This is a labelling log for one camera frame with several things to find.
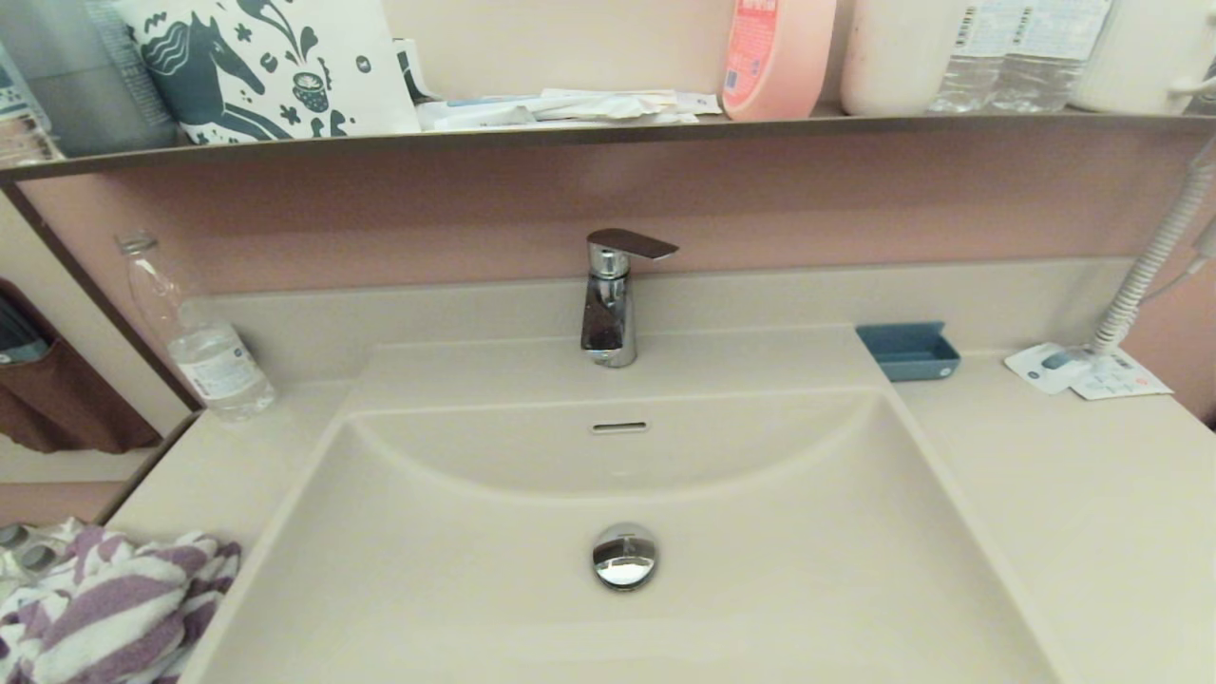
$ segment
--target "purple striped towel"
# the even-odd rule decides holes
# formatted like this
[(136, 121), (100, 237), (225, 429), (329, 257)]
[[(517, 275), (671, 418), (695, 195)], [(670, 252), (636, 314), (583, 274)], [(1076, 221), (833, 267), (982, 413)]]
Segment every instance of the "purple striped towel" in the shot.
[(198, 532), (136, 546), (86, 527), (0, 604), (0, 683), (173, 684), (240, 566), (240, 545)]

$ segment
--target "blue soap dish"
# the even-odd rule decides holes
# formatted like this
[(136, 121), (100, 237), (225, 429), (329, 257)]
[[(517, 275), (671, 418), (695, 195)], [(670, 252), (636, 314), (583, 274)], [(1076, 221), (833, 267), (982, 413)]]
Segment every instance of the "blue soap dish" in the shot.
[(891, 382), (941, 380), (962, 361), (941, 335), (945, 327), (941, 321), (858, 325), (857, 336)]

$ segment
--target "vanity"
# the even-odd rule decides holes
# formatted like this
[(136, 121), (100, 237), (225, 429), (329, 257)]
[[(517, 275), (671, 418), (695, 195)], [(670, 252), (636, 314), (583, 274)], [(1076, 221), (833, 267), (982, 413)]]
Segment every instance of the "vanity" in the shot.
[[(280, 405), (204, 414), (112, 525), (252, 549), (190, 683), (1205, 683), (1212, 434), (1001, 363), (1083, 329), (1014, 284), (1097, 312), (1126, 267), (638, 277), (623, 369), (576, 280), (229, 297)], [(321, 312), (349, 335), (293, 342)], [(854, 324), (900, 316), (953, 377), (886, 381)], [(619, 522), (659, 553), (631, 593), (591, 562)]]

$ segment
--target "shelf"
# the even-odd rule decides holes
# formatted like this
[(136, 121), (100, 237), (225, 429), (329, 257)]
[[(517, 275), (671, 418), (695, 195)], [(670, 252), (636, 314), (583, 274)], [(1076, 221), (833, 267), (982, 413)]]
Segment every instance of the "shelf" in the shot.
[(619, 145), (755, 140), (876, 133), (1041, 130), (1043, 127), (1087, 129), (1136, 129), (1164, 133), (1216, 131), (1216, 117), (1167, 117), (1098, 114), (1069, 111), (1058, 114), (976, 114), (942, 117), (848, 117), (838, 110), (817, 110), (809, 119), (784, 122), (730, 122), (706, 118), (699, 124), (640, 125), (623, 128), (574, 128), (539, 130), (489, 130), (474, 133), (422, 133), (367, 138), (283, 140), (243, 145), (184, 146), (122, 155), (83, 157), (0, 170), (0, 184), (63, 178), (109, 170), (190, 164), (260, 162), (333, 155), (366, 155), (410, 151), (475, 151), (500, 147), (552, 147), (570, 145)]

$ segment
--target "sink overflow hole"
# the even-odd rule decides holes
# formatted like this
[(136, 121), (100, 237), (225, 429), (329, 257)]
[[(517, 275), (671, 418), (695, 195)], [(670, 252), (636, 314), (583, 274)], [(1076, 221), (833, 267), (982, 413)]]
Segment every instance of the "sink overflow hole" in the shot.
[(627, 434), (630, 432), (646, 432), (649, 430), (646, 422), (603, 422), (591, 426), (592, 434)]

